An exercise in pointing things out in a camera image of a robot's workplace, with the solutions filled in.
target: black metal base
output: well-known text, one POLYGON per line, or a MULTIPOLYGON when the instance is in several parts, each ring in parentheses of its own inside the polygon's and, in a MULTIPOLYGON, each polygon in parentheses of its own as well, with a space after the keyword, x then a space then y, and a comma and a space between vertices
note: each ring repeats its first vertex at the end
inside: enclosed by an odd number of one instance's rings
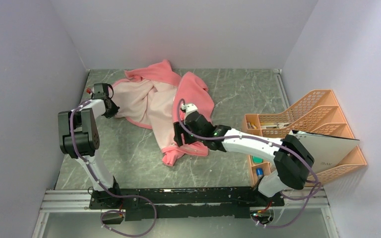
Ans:
MULTIPOLYGON (((109 191, 116 195, 121 195, 121 189, 119 188, 116 179, 113 179, 113 186, 109 188, 109 191)), ((122 204, 121 198, 112 197, 106 191, 95 191, 91 194, 90 209, 118 209, 122 204)))
MULTIPOLYGON (((141 195, 157 207, 157 218, 218 217, 234 216, 247 218, 250 207, 284 206, 277 193, 267 198, 252 187, 191 187, 191 188, 143 188, 122 189, 122 195, 141 195)), ((90 209, 111 209, 102 203, 90 202, 90 209)), ((125 199, 125 221, 151 219, 154 211, 147 201, 125 199)))

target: metal frame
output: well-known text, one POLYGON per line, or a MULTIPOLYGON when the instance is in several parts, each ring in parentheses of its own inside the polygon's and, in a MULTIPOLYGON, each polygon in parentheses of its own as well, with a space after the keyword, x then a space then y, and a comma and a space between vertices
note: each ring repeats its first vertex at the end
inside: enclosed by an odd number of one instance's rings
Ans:
MULTIPOLYGON (((292 197, 306 196, 310 192, 310 188, 303 190, 285 190, 284 194, 292 197)), ((108 209, 91 210, 88 208, 91 195, 87 190, 47 190, 40 207, 39 217, 33 233, 33 238, 42 238, 50 213, 103 213, 108 209)), ((300 209, 304 204, 304 200, 293 201, 284 199, 285 206, 273 207, 274 209, 300 209)), ((326 228, 330 238, 338 238, 338 231, 333 221, 331 211, 329 209, 326 193, 322 188, 314 197, 309 200, 306 208, 321 209, 326 228)), ((251 207, 250 210, 261 210, 264 207, 251 207)))
POLYGON ((274 70, 274 77, 275 77, 275 80, 277 81, 278 90, 280 91, 280 94, 281 94, 281 100, 283 102, 284 109, 287 109, 289 108, 290 104, 288 103, 287 94, 285 93, 284 85, 282 83, 280 73, 281 73, 280 69, 274 70))

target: pink towel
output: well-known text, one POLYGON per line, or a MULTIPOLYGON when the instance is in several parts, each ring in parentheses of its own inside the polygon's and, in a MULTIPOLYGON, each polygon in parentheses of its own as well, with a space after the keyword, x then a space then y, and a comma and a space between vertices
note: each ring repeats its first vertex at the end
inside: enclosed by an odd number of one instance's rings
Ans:
POLYGON ((125 71, 125 75, 130 80, 121 79, 113 84, 112 100, 120 107, 116 117, 126 117, 135 125, 153 129, 158 146, 164 153, 164 164, 172 166, 184 154, 208 155, 208 148, 200 142, 178 147, 173 140, 173 122, 178 121, 176 108, 181 98, 194 103, 199 112, 210 120, 214 102, 202 79, 191 72, 181 78, 172 71, 167 60, 147 68, 125 71))

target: pink cloth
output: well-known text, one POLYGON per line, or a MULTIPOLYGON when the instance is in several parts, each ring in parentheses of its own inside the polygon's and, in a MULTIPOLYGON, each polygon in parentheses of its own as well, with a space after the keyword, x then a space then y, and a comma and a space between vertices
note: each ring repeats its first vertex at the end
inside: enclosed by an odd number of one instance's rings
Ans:
POLYGON ((131 123, 152 129, 161 152, 163 163, 172 166, 184 154, 206 156, 208 148, 202 143, 178 147, 174 142, 173 122, 177 103, 181 98, 194 103, 208 120, 214 102, 208 95, 208 87, 198 76, 191 72, 183 78, 172 71, 170 63, 161 63, 125 71, 130 79, 121 79, 113 84, 113 102, 120 107, 116 117, 126 117, 131 123))

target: marble surface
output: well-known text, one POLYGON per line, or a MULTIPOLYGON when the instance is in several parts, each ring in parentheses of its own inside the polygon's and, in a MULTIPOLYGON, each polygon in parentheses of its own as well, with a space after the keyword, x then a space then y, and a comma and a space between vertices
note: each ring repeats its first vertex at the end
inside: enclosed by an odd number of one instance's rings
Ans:
MULTIPOLYGON (((191 71, 208 85, 215 108, 214 124, 240 129, 244 114, 279 113, 284 110, 276 80, 269 69, 176 69, 191 71)), ((92 70, 86 87, 114 83, 124 71, 92 70)), ((83 100, 89 96, 84 92, 83 100)), ((154 134, 125 119, 96 120, 100 153, 121 188, 207 187, 250 185, 246 155, 210 151, 206 157, 185 155, 173 167, 165 166, 154 134)), ((84 169, 65 156, 56 189, 87 189, 92 186, 84 169)))

